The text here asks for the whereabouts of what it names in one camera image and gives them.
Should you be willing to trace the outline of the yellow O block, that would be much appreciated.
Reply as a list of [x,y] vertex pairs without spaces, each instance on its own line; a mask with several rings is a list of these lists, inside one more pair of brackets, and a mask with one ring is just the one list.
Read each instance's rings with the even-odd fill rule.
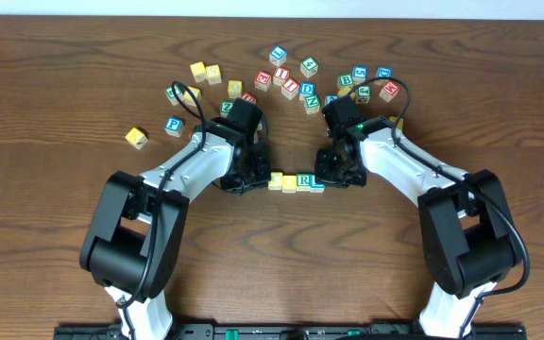
[[295,193],[297,191],[297,176],[283,175],[281,179],[281,190],[284,193]]

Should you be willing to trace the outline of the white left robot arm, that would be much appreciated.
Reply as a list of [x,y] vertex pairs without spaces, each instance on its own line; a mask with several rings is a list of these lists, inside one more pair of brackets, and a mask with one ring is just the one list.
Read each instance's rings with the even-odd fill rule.
[[189,205],[211,183],[242,195],[271,178],[256,130],[264,114],[237,99],[225,117],[203,121],[190,142],[139,176],[118,171],[106,181],[79,254],[103,286],[127,339],[163,339],[174,319],[164,288],[176,266]]

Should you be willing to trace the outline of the green R block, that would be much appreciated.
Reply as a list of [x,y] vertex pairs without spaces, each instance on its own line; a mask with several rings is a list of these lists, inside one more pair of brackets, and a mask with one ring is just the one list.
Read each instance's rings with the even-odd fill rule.
[[310,192],[311,191],[310,179],[311,179],[310,174],[297,174],[297,191]]

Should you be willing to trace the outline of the yellow C block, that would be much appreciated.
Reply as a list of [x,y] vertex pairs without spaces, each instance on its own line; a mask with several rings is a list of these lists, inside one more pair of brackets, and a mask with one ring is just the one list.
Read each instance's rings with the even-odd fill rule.
[[282,172],[272,172],[270,175],[270,180],[268,181],[269,190],[281,190],[282,189]]

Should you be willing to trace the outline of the yellow G block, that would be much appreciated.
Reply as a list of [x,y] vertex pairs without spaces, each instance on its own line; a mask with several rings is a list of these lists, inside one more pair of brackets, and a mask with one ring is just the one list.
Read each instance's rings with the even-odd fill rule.
[[351,88],[350,87],[343,87],[341,88],[338,93],[337,93],[338,96],[345,96],[345,95],[349,95],[352,99],[355,98],[355,93],[352,93],[351,92]]

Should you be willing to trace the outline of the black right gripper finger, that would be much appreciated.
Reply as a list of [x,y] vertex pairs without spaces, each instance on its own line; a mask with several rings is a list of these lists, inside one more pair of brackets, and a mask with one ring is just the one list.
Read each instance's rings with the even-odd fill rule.
[[339,184],[339,170],[336,154],[330,149],[319,149],[314,163],[315,180],[325,185]]
[[356,185],[359,187],[366,186],[366,169],[360,163],[345,163],[341,165],[342,175],[340,184],[343,187]]

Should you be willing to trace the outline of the blue 1 block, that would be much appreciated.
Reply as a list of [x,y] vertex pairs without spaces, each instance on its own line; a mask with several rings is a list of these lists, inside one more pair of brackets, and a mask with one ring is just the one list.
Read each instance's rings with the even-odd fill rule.
[[310,175],[310,192],[311,193],[323,193],[326,186],[323,183],[319,183],[315,179],[315,175]]

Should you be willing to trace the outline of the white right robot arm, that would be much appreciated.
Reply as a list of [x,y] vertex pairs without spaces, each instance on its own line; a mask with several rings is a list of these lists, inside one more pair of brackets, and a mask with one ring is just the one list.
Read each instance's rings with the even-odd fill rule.
[[418,324],[427,336],[471,336],[473,316],[496,285],[530,257],[517,232],[502,184],[483,170],[452,167],[411,143],[394,122],[366,119],[347,96],[322,110],[332,139],[320,149],[315,180],[363,187],[375,174],[418,209],[423,254],[434,285]]

